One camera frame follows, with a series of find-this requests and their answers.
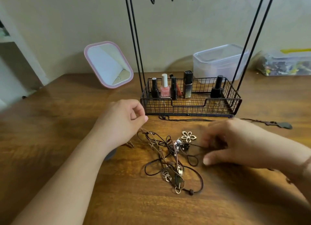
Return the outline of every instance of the wooden tabletop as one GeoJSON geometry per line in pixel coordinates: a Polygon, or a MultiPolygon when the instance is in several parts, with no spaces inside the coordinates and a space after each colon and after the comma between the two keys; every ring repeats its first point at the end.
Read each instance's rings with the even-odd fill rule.
{"type": "MultiPolygon", "coordinates": [[[[146,78],[160,76],[146,73],[146,78]]],[[[264,77],[250,71],[239,93],[237,117],[290,122],[292,130],[259,125],[311,147],[311,76],[264,77]]],[[[115,90],[101,86],[93,74],[68,74],[0,113],[0,224],[9,224],[29,203],[109,102],[140,95],[138,74],[115,90]]],[[[199,138],[204,125],[150,116],[144,128],[173,139],[191,130],[199,138]]],[[[137,137],[132,142],[134,149],[121,146],[103,162],[84,224],[311,224],[309,205],[279,172],[200,164],[203,191],[177,195],[160,176],[145,175],[144,164],[156,155],[137,137]]],[[[192,172],[185,171],[184,178],[186,187],[200,187],[192,172]]]]}

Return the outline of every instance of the mirror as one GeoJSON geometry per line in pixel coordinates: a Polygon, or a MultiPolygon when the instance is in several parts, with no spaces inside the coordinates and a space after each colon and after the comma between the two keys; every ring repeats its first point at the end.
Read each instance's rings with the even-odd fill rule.
{"type": "Polygon", "coordinates": [[[88,45],[84,55],[99,81],[107,88],[117,88],[133,79],[132,68],[113,42],[88,45]]]}

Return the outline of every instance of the clear plastic container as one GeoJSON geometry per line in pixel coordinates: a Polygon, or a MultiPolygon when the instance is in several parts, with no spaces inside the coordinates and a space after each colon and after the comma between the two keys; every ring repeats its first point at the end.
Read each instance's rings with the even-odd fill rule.
{"type": "Polygon", "coordinates": [[[311,49],[261,51],[260,60],[266,76],[311,75],[311,49]]]}
{"type": "MultiPolygon", "coordinates": [[[[223,75],[232,81],[243,48],[228,44],[193,54],[193,75],[196,78],[214,78],[223,75]]],[[[239,79],[249,56],[245,51],[235,80],[239,79]]]]}

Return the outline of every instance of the nail polish bottle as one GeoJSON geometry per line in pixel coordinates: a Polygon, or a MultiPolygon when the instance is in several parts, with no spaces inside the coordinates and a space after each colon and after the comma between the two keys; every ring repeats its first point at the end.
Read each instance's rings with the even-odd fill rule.
{"type": "Polygon", "coordinates": [[[171,77],[171,98],[172,100],[177,100],[177,87],[176,87],[176,78],[174,76],[171,77]]]}
{"type": "Polygon", "coordinates": [[[177,96],[182,97],[183,93],[181,92],[180,87],[177,82],[176,82],[176,88],[177,88],[177,96]]]}
{"type": "Polygon", "coordinates": [[[160,93],[158,90],[158,83],[156,78],[152,78],[152,88],[151,88],[152,98],[160,98],[160,93]]]}
{"type": "Polygon", "coordinates": [[[214,87],[212,87],[211,98],[221,98],[221,92],[222,92],[221,83],[222,83],[223,78],[224,77],[222,75],[218,75],[216,79],[216,84],[214,87]]]}
{"type": "Polygon", "coordinates": [[[188,70],[184,72],[183,96],[190,98],[192,92],[193,72],[188,70]]]}
{"type": "Polygon", "coordinates": [[[162,86],[160,87],[161,98],[169,97],[169,85],[167,85],[167,74],[162,74],[162,86]]]}

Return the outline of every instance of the jewelry stand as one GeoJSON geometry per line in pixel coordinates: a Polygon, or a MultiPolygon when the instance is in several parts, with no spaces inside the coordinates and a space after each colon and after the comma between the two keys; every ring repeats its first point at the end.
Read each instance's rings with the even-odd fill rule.
{"type": "MultiPolygon", "coordinates": [[[[253,19],[251,28],[249,30],[238,66],[235,70],[234,77],[232,82],[225,79],[225,82],[222,84],[223,92],[221,98],[210,98],[210,93],[214,81],[216,78],[195,78],[193,79],[193,87],[192,87],[192,97],[187,99],[177,99],[173,101],[170,98],[152,98],[151,97],[151,79],[145,80],[144,68],[142,65],[142,57],[139,47],[138,34],[135,22],[135,15],[133,9],[132,0],[125,0],[127,7],[128,20],[130,22],[131,34],[133,39],[133,46],[135,51],[136,63],[138,68],[138,75],[140,86],[142,90],[142,96],[140,99],[141,104],[143,105],[146,115],[187,115],[187,116],[219,116],[219,117],[233,117],[239,110],[239,107],[242,103],[242,99],[238,94],[240,86],[242,84],[246,68],[249,65],[249,62],[252,58],[255,46],[257,44],[258,38],[260,36],[262,27],[266,21],[266,17],[270,10],[271,4],[273,0],[269,0],[268,6],[266,8],[265,14],[262,18],[262,22],[260,24],[259,30],[257,32],[255,41],[252,45],[251,52],[247,59],[246,65],[243,69],[240,82],[238,84],[237,89],[233,88],[233,83],[239,67],[241,65],[243,55],[247,48],[249,39],[253,32],[253,28],[255,22],[257,20],[259,11],[262,6],[263,0],[260,0],[255,17],[253,19]]],[[[158,86],[161,86],[161,79],[157,80],[158,86]]],[[[182,91],[182,79],[177,80],[178,85],[182,91]]]]}

